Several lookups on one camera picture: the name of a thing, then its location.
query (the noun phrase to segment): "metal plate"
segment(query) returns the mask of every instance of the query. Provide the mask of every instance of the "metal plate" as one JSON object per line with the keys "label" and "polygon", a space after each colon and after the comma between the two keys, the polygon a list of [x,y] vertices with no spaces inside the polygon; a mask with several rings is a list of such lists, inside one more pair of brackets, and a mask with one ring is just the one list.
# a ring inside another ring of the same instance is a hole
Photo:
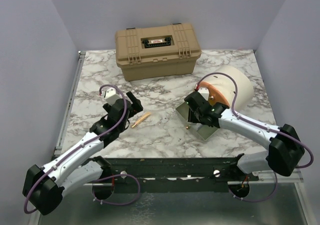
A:
{"label": "metal plate", "polygon": [[216,127],[188,122],[189,106],[185,102],[179,105],[175,111],[182,124],[188,127],[190,133],[198,139],[206,141],[218,130]]}
{"label": "metal plate", "polygon": [[[252,184],[250,199],[272,191],[274,184]],[[115,194],[113,202],[132,199],[134,194]],[[276,196],[260,203],[234,199],[229,193],[144,193],[128,206],[93,202],[91,186],[68,195],[39,225],[306,225],[294,183],[280,183]]]}

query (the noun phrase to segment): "mounting bolt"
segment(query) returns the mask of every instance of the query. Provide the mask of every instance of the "mounting bolt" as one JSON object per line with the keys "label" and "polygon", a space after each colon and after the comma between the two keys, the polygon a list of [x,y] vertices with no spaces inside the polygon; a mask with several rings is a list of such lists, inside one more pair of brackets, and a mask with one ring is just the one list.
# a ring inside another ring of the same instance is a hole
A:
{"label": "mounting bolt", "polygon": [[214,170],[214,171],[213,171],[213,175],[214,175],[216,178],[220,177],[220,171],[219,171],[219,170]]}
{"label": "mounting bolt", "polygon": [[126,171],[122,171],[120,172],[120,174],[124,174],[124,175],[127,175],[128,173]]}

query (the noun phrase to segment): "brass pin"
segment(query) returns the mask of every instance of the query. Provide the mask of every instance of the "brass pin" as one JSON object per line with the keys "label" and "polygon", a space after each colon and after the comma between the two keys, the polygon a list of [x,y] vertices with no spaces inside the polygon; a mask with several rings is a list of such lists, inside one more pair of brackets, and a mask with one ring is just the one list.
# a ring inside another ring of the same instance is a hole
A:
{"label": "brass pin", "polygon": [[141,122],[143,122],[147,117],[149,117],[151,115],[151,112],[146,112],[145,114],[142,115],[142,117],[140,117],[133,125],[132,128],[134,128],[135,126],[139,125]]}

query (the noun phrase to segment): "white marble surface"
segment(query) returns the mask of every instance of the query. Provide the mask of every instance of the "white marble surface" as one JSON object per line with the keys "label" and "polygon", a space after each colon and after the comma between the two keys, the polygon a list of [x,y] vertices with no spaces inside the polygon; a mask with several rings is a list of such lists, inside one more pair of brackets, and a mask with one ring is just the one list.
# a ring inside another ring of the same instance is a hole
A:
{"label": "white marble surface", "polygon": [[152,115],[136,128],[97,153],[111,158],[234,157],[264,148],[234,132],[219,129],[207,141],[196,139],[180,122],[175,108],[195,83],[219,66],[240,69],[252,82],[254,98],[241,111],[244,115],[275,124],[268,96],[252,50],[203,50],[193,74],[150,78],[127,82],[115,61],[115,51],[88,51],[67,127],[62,152],[77,143],[91,125],[105,115],[105,103],[98,89],[103,84],[117,85],[124,93],[132,91],[141,100],[143,112]]}

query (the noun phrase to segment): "white wall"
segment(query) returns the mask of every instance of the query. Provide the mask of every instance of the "white wall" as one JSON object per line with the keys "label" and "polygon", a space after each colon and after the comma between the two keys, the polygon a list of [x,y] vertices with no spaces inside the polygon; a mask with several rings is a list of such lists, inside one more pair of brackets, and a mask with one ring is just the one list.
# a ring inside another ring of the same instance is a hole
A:
{"label": "white wall", "polygon": [[23,225],[27,169],[50,159],[78,51],[51,0],[0,0],[0,224]]}
{"label": "white wall", "polygon": [[285,0],[52,0],[79,50],[126,28],[191,22],[203,49],[257,49]]}
{"label": "white wall", "polygon": [[[319,212],[320,0],[286,0],[256,58],[277,124],[293,125],[314,153],[314,164],[302,173]],[[320,223],[320,213],[316,216]]]}

